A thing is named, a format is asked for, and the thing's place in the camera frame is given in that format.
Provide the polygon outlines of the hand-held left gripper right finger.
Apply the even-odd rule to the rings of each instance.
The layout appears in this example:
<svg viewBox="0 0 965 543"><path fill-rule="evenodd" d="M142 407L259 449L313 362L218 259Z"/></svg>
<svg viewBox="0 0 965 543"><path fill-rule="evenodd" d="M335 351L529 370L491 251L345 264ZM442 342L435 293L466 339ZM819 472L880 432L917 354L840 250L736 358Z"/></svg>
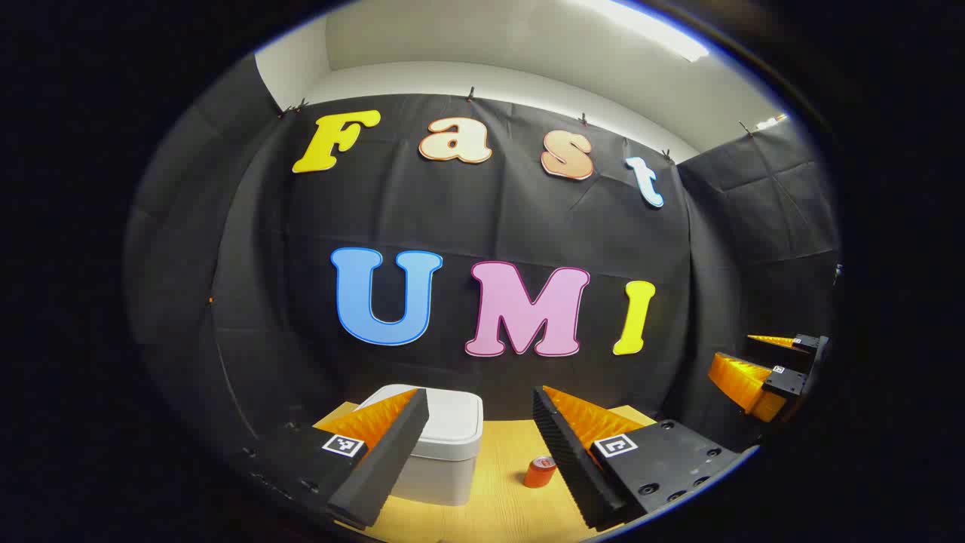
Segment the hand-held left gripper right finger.
<svg viewBox="0 0 965 543"><path fill-rule="evenodd" d="M533 389L533 420L583 522L597 532L677 508L758 451L736 451L678 420L621 415L545 385Z"/></svg>

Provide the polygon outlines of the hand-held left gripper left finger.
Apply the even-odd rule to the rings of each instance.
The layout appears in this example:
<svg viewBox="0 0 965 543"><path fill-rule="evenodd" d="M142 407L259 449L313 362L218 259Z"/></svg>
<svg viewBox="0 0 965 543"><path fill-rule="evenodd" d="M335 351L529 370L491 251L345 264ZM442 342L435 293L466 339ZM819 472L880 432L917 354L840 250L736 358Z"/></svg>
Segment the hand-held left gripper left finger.
<svg viewBox="0 0 965 543"><path fill-rule="evenodd" d="M287 423L242 447L234 467L314 522L371 528L429 418L427 389L413 388L324 424Z"/></svg>

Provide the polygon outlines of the red pop can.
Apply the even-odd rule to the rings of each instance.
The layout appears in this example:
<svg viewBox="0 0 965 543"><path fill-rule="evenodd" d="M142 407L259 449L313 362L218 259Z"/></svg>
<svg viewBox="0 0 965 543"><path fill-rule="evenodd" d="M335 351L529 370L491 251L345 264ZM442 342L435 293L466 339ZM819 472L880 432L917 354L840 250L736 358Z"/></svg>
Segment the red pop can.
<svg viewBox="0 0 965 543"><path fill-rule="evenodd" d="M535 459L528 464L522 483L530 489L544 488L554 477L556 471L557 463L554 458L548 455L535 457Z"/></svg>

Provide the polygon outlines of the white desktop garbage bin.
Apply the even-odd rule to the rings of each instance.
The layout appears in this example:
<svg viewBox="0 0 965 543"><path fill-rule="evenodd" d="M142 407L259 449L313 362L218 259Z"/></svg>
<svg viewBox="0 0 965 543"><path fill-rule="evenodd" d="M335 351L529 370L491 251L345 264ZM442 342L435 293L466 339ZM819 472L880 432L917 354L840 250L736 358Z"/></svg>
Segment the white desktop garbage bin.
<svg viewBox="0 0 965 543"><path fill-rule="evenodd" d="M458 508L468 503L483 436L483 402L466 391L427 388L430 417L393 497Z"/></svg>

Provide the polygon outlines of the wooden desktop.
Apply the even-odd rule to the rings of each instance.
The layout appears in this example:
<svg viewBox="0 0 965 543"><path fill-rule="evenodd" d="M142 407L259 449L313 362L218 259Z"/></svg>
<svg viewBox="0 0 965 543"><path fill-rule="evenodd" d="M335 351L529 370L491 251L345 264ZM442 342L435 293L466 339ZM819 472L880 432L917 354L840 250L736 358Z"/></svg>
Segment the wooden desktop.
<svg viewBox="0 0 965 543"><path fill-rule="evenodd" d="M389 497L365 536L387 543L579 543L588 528L554 474L544 487L523 484L528 464L548 455L533 420L485 422L470 499L458 508Z"/></svg>

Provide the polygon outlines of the black backdrop cloth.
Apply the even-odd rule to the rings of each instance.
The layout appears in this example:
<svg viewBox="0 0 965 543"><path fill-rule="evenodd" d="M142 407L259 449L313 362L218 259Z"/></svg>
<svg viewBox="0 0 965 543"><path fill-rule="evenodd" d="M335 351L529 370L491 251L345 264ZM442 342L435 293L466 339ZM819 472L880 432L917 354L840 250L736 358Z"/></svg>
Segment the black backdrop cloth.
<svg viewBox="0 0 965 543"><path fill-rule="evenodd" d="M248 56L159 145L124 243L132 336L223 456L384 385L527 419L550 385L735 450L706 377L830 336L835 195L792 124L682 164L538 108L351 97L280 114Z"/></svg>

